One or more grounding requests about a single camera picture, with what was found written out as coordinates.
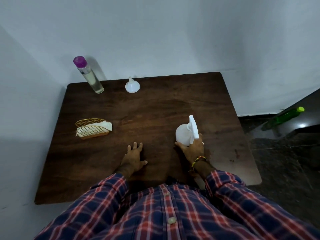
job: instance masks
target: brown tabletop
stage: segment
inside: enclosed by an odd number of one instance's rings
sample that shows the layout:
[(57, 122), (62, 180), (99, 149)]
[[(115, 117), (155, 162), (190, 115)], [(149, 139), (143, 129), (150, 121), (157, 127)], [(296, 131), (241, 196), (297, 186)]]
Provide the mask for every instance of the brown tabletop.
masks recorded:
[[(189, 122), (189, 115), (217, 169), (237, 174), (248, 185), (261, 183), (221, 73), (135, 80), (141, 88), (133, 94), (125, 90), (127, 80), (102, 81), (101, 94), (86, 82), (68, 85), (36, 204), (76, 200), (120, 165), (134, 141), (143, 142), (142, 157), (148, 165), (130, 179), (132, 191), (156, 186), (168, 176), (192, 184), (188, 164), (174, 147), (175, 131)], [(87, 118), (112, 122), (113, 130), (87, 140), (75, 137), (75, 122)]]

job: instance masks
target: green bottle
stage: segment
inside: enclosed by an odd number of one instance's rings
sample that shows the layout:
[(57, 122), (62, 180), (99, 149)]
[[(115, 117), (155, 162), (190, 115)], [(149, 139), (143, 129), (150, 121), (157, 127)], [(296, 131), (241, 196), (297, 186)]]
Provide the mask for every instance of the green bottle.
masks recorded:
[(261, 130), (267, 131), (273, 129), (274, 127), (281, 125), (297, 116), (299, 116), (302, 112), (304, 112), (304, 107), (298, 107), (290, 109), (287, 113), (281, 114), (277, 117), (270, 119), (267, 123), (265, 123)]

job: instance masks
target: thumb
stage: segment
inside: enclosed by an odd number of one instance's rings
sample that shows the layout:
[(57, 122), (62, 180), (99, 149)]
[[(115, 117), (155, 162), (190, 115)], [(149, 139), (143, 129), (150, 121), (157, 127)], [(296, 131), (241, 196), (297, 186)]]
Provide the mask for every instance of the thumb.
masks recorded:
[(141, 162), (140, 162), (140, 167), (142, 168), (144, 165), (147, 165), (147, 164), (148, 164), (147, 161), (141, 161)]
[(181, 142), (176, 142), (176, 146), (178, 146), (183, 152), (187, 150), (187, 147), (183, 145)]

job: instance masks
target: yellow-green bottle cap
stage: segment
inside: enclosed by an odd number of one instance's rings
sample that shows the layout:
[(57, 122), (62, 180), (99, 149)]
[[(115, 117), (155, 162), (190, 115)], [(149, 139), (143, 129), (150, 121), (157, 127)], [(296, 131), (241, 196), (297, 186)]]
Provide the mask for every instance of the yellow-green bottle cap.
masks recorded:
[(304, 107), (298, 107), (298, 108), (297, 108), (297, 111), (298, 111), (298, 112), (304, 112)]

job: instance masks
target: plaid shirt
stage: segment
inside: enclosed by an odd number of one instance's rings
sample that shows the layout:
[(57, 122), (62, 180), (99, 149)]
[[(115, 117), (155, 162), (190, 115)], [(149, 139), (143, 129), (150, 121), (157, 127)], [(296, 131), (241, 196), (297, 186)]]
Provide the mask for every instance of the plaid shirt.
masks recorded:
[(113, 174), (93, 186), (35, 238), (40, 239), (320, 239), (313, 226), (214, 171), (205, 197), (196, 188), (162, 184), (126, 197)]

